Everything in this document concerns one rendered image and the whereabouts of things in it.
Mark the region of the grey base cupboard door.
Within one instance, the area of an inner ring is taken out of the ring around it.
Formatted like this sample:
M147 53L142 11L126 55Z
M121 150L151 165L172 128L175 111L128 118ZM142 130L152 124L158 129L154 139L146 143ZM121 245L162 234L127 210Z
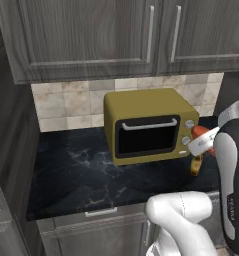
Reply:
M47 256L143 256L146 220L122 220L42 232Z

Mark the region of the black toaster oven door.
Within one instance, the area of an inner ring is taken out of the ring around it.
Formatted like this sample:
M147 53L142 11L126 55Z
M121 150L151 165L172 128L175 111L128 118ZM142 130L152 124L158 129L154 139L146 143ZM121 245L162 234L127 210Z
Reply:
M128 126L169 123L172 118L177 126L125 131L122 123ZM181 118L179 115L162 115L118 120L115 123L115 156L130 158L172 152L177 143Z

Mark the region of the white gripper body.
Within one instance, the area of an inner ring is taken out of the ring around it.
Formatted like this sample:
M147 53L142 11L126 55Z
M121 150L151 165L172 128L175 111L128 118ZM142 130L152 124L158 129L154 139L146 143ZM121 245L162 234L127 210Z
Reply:
M204 133L200 137L194 139L188 144L188 149L193 156L198 156L214 148L213 143L215 136L219 131L219 127L209 129L209 132Z

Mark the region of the narrow grey wall cupboard door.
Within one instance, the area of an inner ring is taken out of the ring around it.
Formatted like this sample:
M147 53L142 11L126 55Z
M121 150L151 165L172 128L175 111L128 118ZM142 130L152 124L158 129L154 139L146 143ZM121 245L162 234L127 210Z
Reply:
M175 61L170 62L176 6L182 7ZM157 72L239 71L239 0L163 0Z

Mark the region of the yellow toaster oven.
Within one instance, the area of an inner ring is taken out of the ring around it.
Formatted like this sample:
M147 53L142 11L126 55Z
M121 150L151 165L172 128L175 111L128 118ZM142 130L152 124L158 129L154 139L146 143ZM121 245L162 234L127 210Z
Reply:
M109 92L104 96L104 130L113 163L128 165L160 160L182 158L189 155L187 145L181 143L184 136L192 140L191 129L185 127L187 120L199 122L199 113L176 90L172 88ZM179 115L181 118L176 147L172 152L149 156L117 158L115 156L115 123L118 120Z

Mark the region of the wide grey wall cupboard door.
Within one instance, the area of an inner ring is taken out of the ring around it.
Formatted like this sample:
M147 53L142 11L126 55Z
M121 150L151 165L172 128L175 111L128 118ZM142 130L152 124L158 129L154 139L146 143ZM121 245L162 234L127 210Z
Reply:
M150 10L155 7L146 63ZM152 76L162 0L0 0L14 81L66 82Z

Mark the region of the grey tall side cabinet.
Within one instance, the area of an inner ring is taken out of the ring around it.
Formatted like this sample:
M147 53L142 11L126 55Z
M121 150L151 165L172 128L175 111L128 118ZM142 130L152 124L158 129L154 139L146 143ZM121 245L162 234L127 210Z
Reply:
M26 218L39 134L31 86L14 83L0 28L0 187L29 256L46 256Z

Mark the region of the yellow brown oblong object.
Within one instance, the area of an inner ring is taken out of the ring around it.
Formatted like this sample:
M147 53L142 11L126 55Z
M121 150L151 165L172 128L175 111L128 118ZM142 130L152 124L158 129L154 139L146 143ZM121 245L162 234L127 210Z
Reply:
M203 155L194 156L191 160L190 173L192 176L197 176L203 162Z

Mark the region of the grey drawer front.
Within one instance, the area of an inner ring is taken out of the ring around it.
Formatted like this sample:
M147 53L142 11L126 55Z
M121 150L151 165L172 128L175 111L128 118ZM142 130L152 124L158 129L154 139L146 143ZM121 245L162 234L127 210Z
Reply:
M113 225L143 223L147 220L144 213L144 203L116 207L118 208L117 213L103 216L87 218L84 214L85 212L82 212L55 217L55 227L56 229L107 227Z

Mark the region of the grey appliance with dark window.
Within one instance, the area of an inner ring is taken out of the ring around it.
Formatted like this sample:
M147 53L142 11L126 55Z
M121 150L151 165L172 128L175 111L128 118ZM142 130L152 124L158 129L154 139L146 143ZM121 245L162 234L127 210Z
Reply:
M29 256L0 187L0 256Z

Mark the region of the dark grey tall unit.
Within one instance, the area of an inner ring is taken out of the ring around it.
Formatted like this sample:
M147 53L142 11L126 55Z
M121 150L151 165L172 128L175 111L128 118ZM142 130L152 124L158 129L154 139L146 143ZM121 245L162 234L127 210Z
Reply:
M237 100L239 100L239 72L225 72L215 104L214 115L219 116Z

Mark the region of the orange sweet potato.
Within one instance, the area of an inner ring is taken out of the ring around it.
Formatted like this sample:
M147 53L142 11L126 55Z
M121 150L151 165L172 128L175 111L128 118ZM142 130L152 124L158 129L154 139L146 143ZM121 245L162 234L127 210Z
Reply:
M192 137L196 139L201 135L203 135L204 133L209 132L209 129L204 126L194 126L191 132L192 132ZM207 153L209 153L211 156L215 156L214 148L207 150Z

